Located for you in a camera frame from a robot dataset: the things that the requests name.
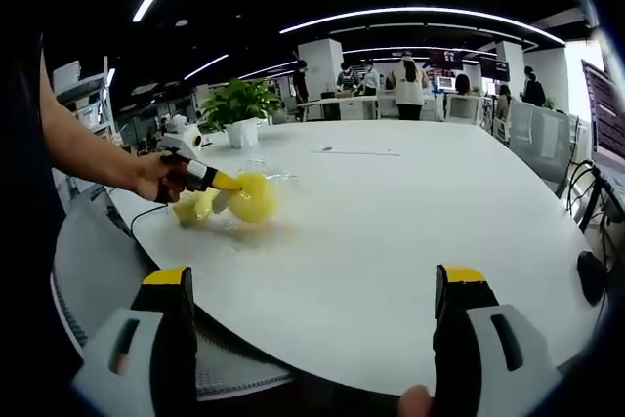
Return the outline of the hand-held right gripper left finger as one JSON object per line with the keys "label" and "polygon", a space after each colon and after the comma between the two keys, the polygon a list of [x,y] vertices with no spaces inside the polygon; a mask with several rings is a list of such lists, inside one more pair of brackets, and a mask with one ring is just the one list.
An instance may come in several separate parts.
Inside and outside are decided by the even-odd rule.
{"label": "hand-held right gripper left finger", "polygon": [[191,268],[154,271],[86,344],[72,388],[90,416],[189,416],[196,354]]}

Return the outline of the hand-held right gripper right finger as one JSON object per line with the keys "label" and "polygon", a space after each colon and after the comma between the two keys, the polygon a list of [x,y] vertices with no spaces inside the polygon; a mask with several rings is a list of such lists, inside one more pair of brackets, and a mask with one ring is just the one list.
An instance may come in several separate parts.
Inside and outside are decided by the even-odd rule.
{"label": "hand-held right gripper right finger", "polygon": [[561,374],[545,337],[475,269],[438,265],[434,416],[525,416]]}

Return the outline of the person's left hand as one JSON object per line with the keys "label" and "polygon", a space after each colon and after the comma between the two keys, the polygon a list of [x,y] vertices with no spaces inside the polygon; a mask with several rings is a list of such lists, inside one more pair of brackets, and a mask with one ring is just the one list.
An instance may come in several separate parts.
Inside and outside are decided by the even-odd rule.
{"label": "person's left hand", "polygon": [[138,159],[133,191],[145,200],[172,203],[186,189],[188,164],[169,151],[151,153]]}

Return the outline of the person's right hand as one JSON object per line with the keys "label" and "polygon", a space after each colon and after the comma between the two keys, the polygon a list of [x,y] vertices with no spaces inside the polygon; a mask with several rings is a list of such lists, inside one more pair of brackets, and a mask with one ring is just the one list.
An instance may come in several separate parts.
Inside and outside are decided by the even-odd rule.
{"label": "person's right hand", "polygon": [[429,417],[434,399],[424,385],[414,385],[407,389],[397,404],[398,417]]}

